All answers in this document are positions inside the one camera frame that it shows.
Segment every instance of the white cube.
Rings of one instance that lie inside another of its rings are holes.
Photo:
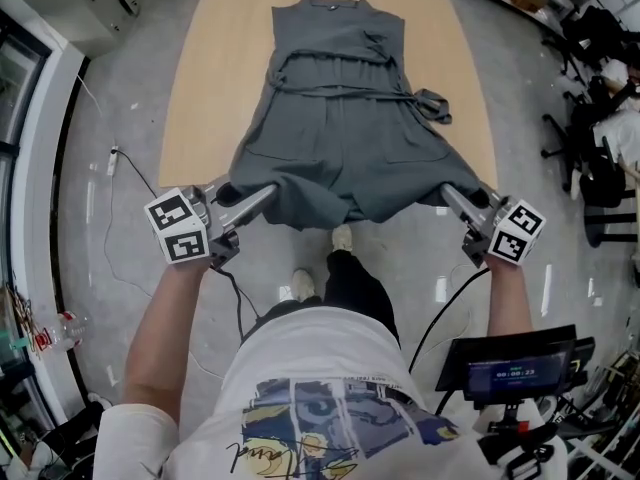
[[[147,204],[144,211],[167,263],[209,256],[205,225],[179,188],[169,190]]]
[[[521,265],[535,245],[547,219],[525,201],[518,201],[498,223],[489,254]]]

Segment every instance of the power strip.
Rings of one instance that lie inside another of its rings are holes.
[[[107,164],[107,176],[113,176],[113,173],[116,172],[116,164],[118,163],[118,151],[120,151],[120,148],[118,146],[113,146],[111,148],[109,163]]]

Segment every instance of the dress pocket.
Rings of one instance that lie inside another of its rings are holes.
[[[325,118],[324,98],[278,92],[247,140],[246,149],[281,160],[315,161]]]
[[[377,106],[379,133],[389,163],[434,162],[449,154],[451,146],[410,103],[378,102]]]

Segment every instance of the black pants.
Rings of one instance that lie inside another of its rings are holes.
[[[42,438],[69,468],[79,459],[95,452],[96,437],[78,443],[82,435],[92,426],[98,428],[103,408],[98,402],[91,402],[66,423],[49,432]]]
[[[249,338],[264,324],[295,311],[314,306],[331,306],[360,313],[378,320],[400,343],[398,330],[393,318],[393,307],[384,287],[365,270],[358,258],[347,251],[334,251],[327,256],[329,280],[325,286],[324,301],[319,296],[303,302],[286,300],[272,307],[261,316],[247,333]]]

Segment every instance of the plastic bottle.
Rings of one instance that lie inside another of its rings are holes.
[[[87,317],[70,311],[56,314],[42,313],[37,316],[40,332],[35,341],[40,350],[71,350],[82,343],[89,323]]]

